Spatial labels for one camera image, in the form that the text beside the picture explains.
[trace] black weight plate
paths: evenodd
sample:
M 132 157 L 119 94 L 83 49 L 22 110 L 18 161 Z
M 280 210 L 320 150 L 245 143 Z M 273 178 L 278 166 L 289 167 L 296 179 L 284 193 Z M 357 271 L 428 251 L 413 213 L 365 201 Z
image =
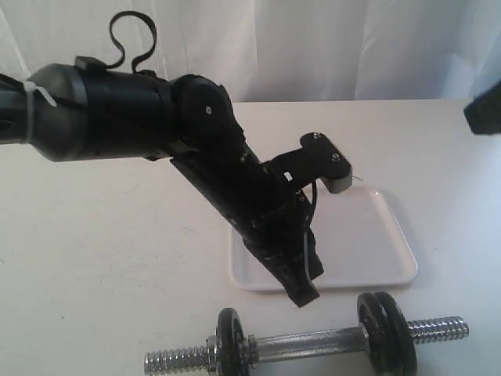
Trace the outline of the black weight plate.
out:
M 366 292 L 357 300 L 359 321 L 369 334 L 369 359 L 378 374 L 402 370 L 395 332 L 376 295 Z
M 224 308 L 219 313 L 218 358 L 221 362 L 220 376 L 248 376 L 249 367 L 240 359 L 240 343 L 243 340 L 243 329 L 240 318 L 233 308 Z
M 415 376 L 417 374 L 417 358 L 416 349 L 414 348 L 413 337 L 410 335 L 409 326 L 405 319 L 400 307 L 393 297 L 386 291 L 379 291 L 375 293 L 379 299 L 388 318 L 390 319 L 397 345 L 400 350 L 400 357 L 402 361 L 402 376 Z

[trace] dumbbell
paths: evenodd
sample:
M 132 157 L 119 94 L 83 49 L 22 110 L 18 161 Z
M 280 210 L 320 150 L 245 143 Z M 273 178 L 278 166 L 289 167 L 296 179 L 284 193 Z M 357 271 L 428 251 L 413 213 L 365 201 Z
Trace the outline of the dumbbell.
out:
M 458 316 L 407 321 L 384 291 L 361 294 L 357 310 L 357 327 L 255 338 L 243 334 L 236 310 L 225 308 L 205 346 L 148 352 L 144 371 L 157 376 L 205 368 L 209 375 L 247 376 L 260 363 L 365 352 L 377 374 L 412 376 L 417 373 L 414 344 L 453 341 L 470 333 Z

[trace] white tabletop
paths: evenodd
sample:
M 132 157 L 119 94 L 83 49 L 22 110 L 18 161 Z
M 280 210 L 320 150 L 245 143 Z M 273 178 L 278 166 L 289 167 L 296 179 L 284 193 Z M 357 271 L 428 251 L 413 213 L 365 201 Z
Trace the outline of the white tabletop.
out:
M 501 368 L 501 139 L 473 136 L 465 103 L 235 105 L 262 160 L 324 132 L 385 193 L 420 267 L 410 286 L 388 290 L 409 320 L 459 315 L 470 325 L 466 340 L 420 345 L 428 376 Z M 283 294 L 233 286 L 228 226 L 168 161 L 54 164 L 30 146 L 2 146 L 0 176 L 2 374 L 141 375 L 146 351 L 202 345 L 226 306 L 257 336 L 357 324 L 360 290 L 298 309 Z M 253 374 L 372 371 L 349 354 Z

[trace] white curtain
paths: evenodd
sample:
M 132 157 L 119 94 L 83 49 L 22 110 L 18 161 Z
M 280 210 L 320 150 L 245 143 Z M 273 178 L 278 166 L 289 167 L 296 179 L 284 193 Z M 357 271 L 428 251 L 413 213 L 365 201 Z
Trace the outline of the white curtain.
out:
M 233 100 L 456 98 L 501 79 L 501 0 L 0 0 L 0 71 L 111 63 L 124 9 L 157 23 L 142 67 L 205 75 Z M 141 21 L 115 28 L 127 61 L 151 43 Z

